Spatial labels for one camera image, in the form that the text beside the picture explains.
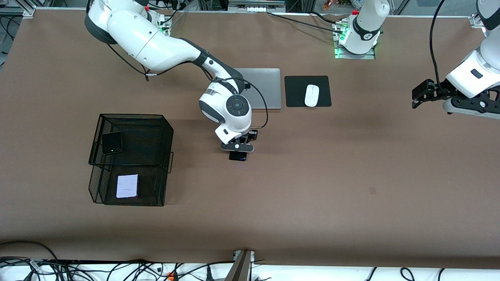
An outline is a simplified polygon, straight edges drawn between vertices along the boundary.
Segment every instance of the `wire mesh basket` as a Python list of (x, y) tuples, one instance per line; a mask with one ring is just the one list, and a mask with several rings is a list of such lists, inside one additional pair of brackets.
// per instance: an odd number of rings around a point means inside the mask
[[(88, 190), (94, 203), (163, 206), (173, 135), (162, 115), (100, 114), (88, 160)], [(119, 178), (131, 175), (137, 177), (136, 194), (119, 196)]]

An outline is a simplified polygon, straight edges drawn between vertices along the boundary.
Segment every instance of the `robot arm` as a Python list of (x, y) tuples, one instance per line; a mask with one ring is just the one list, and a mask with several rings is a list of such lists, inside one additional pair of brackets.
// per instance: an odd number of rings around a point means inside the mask
[(380, 28), (389, 15), (387, 0), (366, 0), (359, 14), (347, 18), (348, 30), (339, 44), (353, 54), (366, 54), (377, 44)]
[(500, 119), (500, 0), (477, 0), (477, 13), (489, 31), (481, 45), (440, 83), (427, 79), (412, 91), (415, 109), (423, 102), (446, 100), (449, 114)]
[(242, 75), (187, 39), (165, 35), (159, 27), (162, 15), (146, 11), (147, 4), (147, 0), (95, 0), (85, 26), (98, 40), (120, 45), (150, 70), (164, 71), (190, 62), (213, 72), (217, 81), (199, 99), (201, 112), (220, 124), (215, 133), (224, 144), (248, 133), (252, 109), (240, 95), (245, 89), (245, 83), (238, 80)]

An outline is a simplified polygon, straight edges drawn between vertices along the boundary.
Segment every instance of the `white card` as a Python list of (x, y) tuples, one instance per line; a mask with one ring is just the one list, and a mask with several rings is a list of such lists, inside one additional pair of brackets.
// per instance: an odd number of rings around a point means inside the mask
[(137, 196), (138, 174), (119, 175), (116, 185), (116, 198), (128, 198)]

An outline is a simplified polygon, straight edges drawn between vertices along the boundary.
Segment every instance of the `table surface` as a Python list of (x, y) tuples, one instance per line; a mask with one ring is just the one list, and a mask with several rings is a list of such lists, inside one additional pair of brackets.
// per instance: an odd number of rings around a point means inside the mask
[[(375, 60), (345, 60), (327, 31), (264, 13), (187, 13), (172, 35), (228, 65), (329, 76), (331, 107), (271, 112), (255, 152), (236, 162), (198, 107), (209, 83), (199, 68), (146, 82), (84, 17), (38, 10), (0, 75), (0, 240), (44, 242), (60, 259), (206, 262), (249, 248), (268, 264), (500, 267), (500, 123), (447, 115), (441, 102), (411, 108), (412, 89), (434, 77), (430, 18), (388, 18)], [(442, 77), (484, 38), (465, 18), (438, 19), (434, 35)], [(166, 206), (92, 202), (100, 113), (170, 122)]]

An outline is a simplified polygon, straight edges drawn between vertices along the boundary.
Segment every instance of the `laptop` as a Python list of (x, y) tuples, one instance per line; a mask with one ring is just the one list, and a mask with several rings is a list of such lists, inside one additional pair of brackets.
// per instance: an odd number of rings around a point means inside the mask
[[(281, 72), (279, 68), (235, 68), (243, 78), (254, 84), (264, 96), (267, 108), (281, 109)], [(241, 93), (252, 109), (265, 109), (261, 95), (254, 87)]]

